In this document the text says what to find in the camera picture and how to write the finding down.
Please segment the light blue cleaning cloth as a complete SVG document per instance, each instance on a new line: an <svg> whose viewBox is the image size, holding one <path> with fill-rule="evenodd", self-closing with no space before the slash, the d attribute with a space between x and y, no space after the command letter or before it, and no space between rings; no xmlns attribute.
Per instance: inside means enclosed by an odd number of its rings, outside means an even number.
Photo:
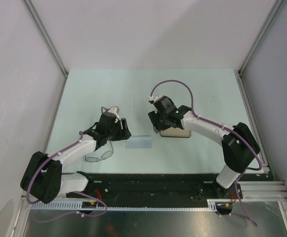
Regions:
<svg viewBox="0 0 287 237"><path fill-rule="evenodd" d="M125 141L126 149L147 149L152 147L152 137L150 135L131 136Z"/></svg>

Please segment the black glasses case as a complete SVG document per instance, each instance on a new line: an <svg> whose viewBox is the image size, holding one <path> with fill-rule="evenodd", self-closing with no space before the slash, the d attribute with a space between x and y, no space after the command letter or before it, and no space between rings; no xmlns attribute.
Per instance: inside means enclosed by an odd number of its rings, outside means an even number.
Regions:
<svg viewBox="0 0 287 237"><path fill-rule="evenodd" d="M172 138L190 138L191 131L180 128L168 128L160 132L162 137L172 137Z"/></svg>

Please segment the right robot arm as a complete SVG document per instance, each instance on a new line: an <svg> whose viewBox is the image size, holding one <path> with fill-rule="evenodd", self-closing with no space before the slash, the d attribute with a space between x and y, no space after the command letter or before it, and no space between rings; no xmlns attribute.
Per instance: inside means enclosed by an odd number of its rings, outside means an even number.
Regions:
<svg viewBox="0 0 287 237"><path fill-rule="evenodd" d="M212 122L193 114L190 107L176 107L167 96L150 96L149 103L154 110L148 113L156 133L169 128L189 130L200 134L222 147L225 165L209 186L208 192L218 198L225 198L231 192L234 182L249 169L250 163L260 153L260 147L249 127L240 122L228 126Z"/></svg>

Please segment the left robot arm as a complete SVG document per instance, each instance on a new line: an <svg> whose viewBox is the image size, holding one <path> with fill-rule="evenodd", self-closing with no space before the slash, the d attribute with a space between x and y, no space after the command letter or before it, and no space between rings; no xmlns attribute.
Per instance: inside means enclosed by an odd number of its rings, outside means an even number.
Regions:
<svg viewBox="0 0 287 237"><path fill-rule="evenodd" d="M78 192L87 198L94 193L94 185L86 175L76 172L63 174L63 169L79 158L93 153L109 141L122 141L131 137L125 118L119 116L117 106L102 112L98 122L85 131L73 144L53 155L35 152L20 183L29 204L53 201L59 194Z"/></svg>

